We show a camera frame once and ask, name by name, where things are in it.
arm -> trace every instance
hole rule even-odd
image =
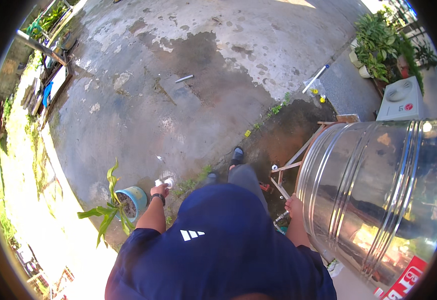
[[[161,194],[164,197],[168,196],[170,191],[167,189],[167,184],[164,183],[150,189],[150,194]],[[155,229],[160,233],[165,232],[165,213],[163,210],[163,202],[160,197],[150,199],[150,204],[143,215],[138,219],[135,228],[150,228]]]
[[[290,199],[287,199],[285,209],[292,218],[285,236],[292,241],[295,247],[304,245],[310,248],[310,242],[303,224],[303,203],[295,196],[295,193],[292,194]]]

adidas logo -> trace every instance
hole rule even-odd
[[[180,232],[182,234],[184,241],[190,241],[191,239],[197,238],[199,235],[205,235],[205,232],[202,232],[202,231],[195,232],[195,231],[191,231],[191,230],[189,230],[189,231],[180,230]]]

wristwatch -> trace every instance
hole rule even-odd
[[[150,198],[150,202],[154,199],[154,197],[160,197],[160,199],[163,202],[163,206],[165,207],[165,197],[162,194],[159,193],[153,194],[152,197]]]

stainless steel water tank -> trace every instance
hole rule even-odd
[[[296,192],[319,243],[377,296],[404,296],[437,248],[437,120],[331,125]]]

plastic bag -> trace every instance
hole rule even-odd
[[[310,78],[309,80],[304,81],[304,87],[306,87],[312,79],[313,78]],[[320,82],[320,79],[315,79],[305,93],[310,97],[315,97],[316,95],[326,95],[325,88]]]

